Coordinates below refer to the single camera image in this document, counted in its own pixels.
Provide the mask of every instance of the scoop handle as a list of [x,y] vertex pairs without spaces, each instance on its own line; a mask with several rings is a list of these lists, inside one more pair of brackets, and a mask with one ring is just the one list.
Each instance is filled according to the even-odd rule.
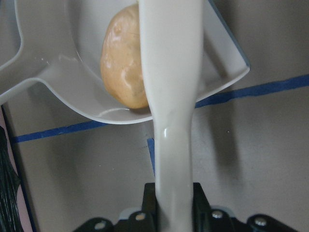
[[140,0],[144,85],[154,119],[161,232],[192,232],[191,119],[202,61],[202,0]]

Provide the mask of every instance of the white scoop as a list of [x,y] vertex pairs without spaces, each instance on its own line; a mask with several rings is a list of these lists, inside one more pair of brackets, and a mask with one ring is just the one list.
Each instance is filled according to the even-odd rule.
[[203,53],[203,1],[140,0],[146,95],[154,120],[159,231],[192,232],[191,119]]

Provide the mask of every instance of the screw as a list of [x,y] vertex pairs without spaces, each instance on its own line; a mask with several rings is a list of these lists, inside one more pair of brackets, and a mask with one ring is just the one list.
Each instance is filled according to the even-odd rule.
[[212,217],[214,217],[214,218],[222,218],[223,217],[223,212],[221,210],[214,210],[212,212]]
[[262,217],[257,217],[255,220],[254,220],[255,224],[258,225],[258,226],[266,226],[267,225],[267,221],[262,218]]
[[102,230],[104,227],[106,226],[106,221],[101,221],[101,222],[98,222],[96,225],[95,225],[95,230]]
[[142,221],[146,218],[146,215],[144,213],[139,213],[135,216],[136,221]]

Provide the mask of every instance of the brown potato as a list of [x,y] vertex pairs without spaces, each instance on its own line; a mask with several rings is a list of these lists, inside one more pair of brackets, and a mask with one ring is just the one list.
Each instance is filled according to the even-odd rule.
[[106,90],[129,108],[148,106],[140,60],[139,6],[134,4],[111,20],[100,61]]

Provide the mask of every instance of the blue tape line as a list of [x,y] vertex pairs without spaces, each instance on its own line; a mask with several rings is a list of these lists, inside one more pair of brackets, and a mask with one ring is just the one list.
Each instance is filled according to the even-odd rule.
[[97,122],[97,121],[82,122],[82,123],[70,125],[67,127],[59,127],[59,128],[55,128],[51,130],[45,130],[45,131],[40,131],[40,132],[35,132],[31,134],[25,134],[25,135],[13,137],[11,142],[21,143],[21,142],[25,142],[29,140],[41,139],[41,138],[56,136],[60,134],[67,134],[67,133],[72,133],[72,132],[77,132],[77,131],[93,129],[97,127],[103,127],[106,125],[108,124]]
[[205,105],[224,103],[236,98],[262,96],[270,93],[276,93],[306,86],[309,86],[309,74],[294,77],[285,81],[270,82],[230,92],[214,94],[208,98],[198,101],[195,107],[199,108]]
[[147,144],[148,144],[148,149],[149,149],[149,153],[150,153],[150,160],[151,160],[151,164],[153,166],[153,171],[154,171],[154,175],[155,175],[155,140],[153,138],[147,139]]

